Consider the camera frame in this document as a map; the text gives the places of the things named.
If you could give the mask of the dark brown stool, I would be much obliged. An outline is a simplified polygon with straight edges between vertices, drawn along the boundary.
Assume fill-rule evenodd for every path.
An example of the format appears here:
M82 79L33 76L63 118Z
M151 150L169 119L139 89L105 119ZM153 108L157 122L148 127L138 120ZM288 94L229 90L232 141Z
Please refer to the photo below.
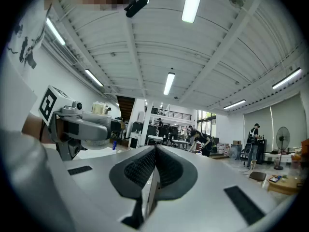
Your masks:
M257 182L264 182L265 178L266 178L266 174L263 173L263 172L256 172L256 171L253 171L250 173L249 175L249 178L252 179L252 180L255 180Z

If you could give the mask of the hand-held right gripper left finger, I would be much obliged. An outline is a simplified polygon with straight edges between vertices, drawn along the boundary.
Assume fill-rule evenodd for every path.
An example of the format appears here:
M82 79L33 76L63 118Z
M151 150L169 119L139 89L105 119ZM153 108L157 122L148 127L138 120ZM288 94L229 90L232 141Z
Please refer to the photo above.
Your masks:
M142 189L155 169L155 147L63 161L55 154L55 182L79 232L139 229Z

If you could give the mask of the long ceiling tube light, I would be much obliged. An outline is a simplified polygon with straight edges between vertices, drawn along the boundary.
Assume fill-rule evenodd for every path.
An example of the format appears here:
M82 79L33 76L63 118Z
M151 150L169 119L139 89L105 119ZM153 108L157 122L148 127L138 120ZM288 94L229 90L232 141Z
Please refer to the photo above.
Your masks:
M280 86L284 85L285 83L287 83L288 81L290 81L291 79L293 79L294 77L298 76L300 73L302 72L301 68L297 68L295 71L293 71L291 74L289 74L288 76L286 76L285 78L283 78L282 80L280 80L279 82L277 82L276 84L274 84L272 86L273 89L277 89Z
M225 110L226 110L226 109L230 109L230 108L233 108L233 107L235 107L235 106L239 106L239 105L241 105L241 104L243 104L243 103L245 103L245 102L246 102L246 100L240 100L240 101L238 101L238 102L236 102L236 103L233 103L233 104L230 104L230 105L225 106L224 109L225 109Z
M185 0L182 21L194 23L201 0Z
M175 73L169 72L167 75L166 85L164 88L164 95L169 94L174 78L175 78Z
M49 18L46 19L46 24L47 24L48 28L50 29L50 31L55 36L55 38L59 41L59 43L61 45L65 45L66 42L64 41L64 39L62 38L62 36L60 35L60 33L58 32L58 30L56 29L56 27L54 26L54 24L52 23L52 21Z
M89 69L86 69L85 72L97 85L103 87L103 84L92 74Z

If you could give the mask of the black standing fan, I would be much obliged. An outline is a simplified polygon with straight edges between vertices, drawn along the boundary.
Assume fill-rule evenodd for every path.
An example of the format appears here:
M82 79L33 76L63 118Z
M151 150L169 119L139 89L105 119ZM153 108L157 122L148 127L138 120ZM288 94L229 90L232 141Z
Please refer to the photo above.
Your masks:
M279 162L275 164L275 170L282 170L283 167L281 166L281 159L283 156L283 151L288 148L290 142L290 133L286 127L280 127L276 134L276 144L279 150Z

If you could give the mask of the white printed T-shirt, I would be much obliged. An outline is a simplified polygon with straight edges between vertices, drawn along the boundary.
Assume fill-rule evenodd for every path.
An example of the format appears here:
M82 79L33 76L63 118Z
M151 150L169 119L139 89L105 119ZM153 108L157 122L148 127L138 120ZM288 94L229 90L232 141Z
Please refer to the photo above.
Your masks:
M33 0L18 19L0 58L0 130L21 131L37 96L28 86L37 66L49 8Z

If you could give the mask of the person's left forearm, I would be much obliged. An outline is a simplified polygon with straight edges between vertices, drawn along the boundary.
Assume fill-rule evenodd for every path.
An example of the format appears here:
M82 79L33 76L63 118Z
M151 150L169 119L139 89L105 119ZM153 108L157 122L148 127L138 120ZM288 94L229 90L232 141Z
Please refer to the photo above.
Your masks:
M42 118L29 113L22 128L22 133L32 136L42 144L54 144L51 140L48 127Z

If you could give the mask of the grey roller window blinds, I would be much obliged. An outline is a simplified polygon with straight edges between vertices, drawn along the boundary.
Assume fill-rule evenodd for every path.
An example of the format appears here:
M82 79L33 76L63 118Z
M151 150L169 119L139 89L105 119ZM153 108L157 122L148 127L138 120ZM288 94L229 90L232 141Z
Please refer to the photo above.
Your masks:
M280 127L286 127L290 133L289 148L301 146L307 139L306 115L299 94L244 115L246 133L255 123L260 125L259 135L267 140L267 151L277 148L276 134Z

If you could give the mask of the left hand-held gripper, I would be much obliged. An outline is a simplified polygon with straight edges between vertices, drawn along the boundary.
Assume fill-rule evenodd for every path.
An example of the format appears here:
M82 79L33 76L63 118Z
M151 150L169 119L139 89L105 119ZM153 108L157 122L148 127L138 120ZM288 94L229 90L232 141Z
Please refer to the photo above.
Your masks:
M64 161L74 159L81 150L87 150L87 143L105 142L111 137L110 116L95 118L95 114L83 111L80 101L52 85L47 87L38 111Z

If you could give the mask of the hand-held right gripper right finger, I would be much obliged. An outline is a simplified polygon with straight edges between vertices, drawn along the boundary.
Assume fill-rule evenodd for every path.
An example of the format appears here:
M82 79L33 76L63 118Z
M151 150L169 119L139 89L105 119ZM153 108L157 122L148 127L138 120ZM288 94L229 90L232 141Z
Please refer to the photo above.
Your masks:
M220 160L184 150L166 150L191 162L197 170L195 185L181 198L159 201L143 225L144 232L287 232L291 217L284 215L295 200L288 197L277 204L256 182L231 169ZM249 225L232 203L225 189L239 187L262 211L263 217Z

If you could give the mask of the brown wooden staircase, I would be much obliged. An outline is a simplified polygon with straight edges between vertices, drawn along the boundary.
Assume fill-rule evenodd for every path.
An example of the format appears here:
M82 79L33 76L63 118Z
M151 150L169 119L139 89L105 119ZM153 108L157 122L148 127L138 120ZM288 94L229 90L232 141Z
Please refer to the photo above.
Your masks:
M133 110L135 98L117 96L121 118L124 121L129 121Z

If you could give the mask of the low wooden table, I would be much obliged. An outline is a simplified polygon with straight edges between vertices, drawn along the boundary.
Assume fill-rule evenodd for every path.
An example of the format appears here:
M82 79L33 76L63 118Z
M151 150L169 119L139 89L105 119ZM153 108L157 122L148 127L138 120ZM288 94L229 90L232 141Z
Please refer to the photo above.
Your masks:
M267 179L267 191L273 191L285 195L297 194L303 187L304 182L298 178L287 176L279 178L279 176L271 176Z

